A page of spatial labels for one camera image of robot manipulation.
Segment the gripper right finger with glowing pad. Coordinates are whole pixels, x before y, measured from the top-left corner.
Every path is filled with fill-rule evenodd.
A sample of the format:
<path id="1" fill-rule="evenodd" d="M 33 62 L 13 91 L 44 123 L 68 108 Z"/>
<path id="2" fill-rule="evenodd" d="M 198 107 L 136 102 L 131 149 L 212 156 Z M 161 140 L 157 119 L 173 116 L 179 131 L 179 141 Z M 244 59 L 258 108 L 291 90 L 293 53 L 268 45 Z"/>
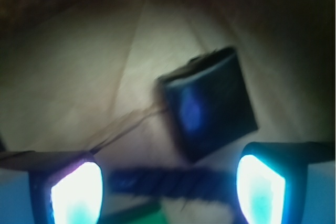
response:
<path id="1" fill-rule="evenodd" d="M 335 143 L 251 142 L 236 191 L 248 223 L 335 223 Z"/>

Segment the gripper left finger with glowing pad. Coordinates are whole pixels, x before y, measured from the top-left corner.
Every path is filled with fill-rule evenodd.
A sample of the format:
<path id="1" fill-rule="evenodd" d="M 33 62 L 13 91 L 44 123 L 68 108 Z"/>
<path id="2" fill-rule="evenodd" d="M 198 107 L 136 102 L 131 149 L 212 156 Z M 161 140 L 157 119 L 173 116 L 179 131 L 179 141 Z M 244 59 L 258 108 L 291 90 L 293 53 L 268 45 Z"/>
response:
<path id="1" fill-rule="evenodd" d="M 97 223 L 102 200 L 88 151 L 1 152 L 1 223 Z"/>

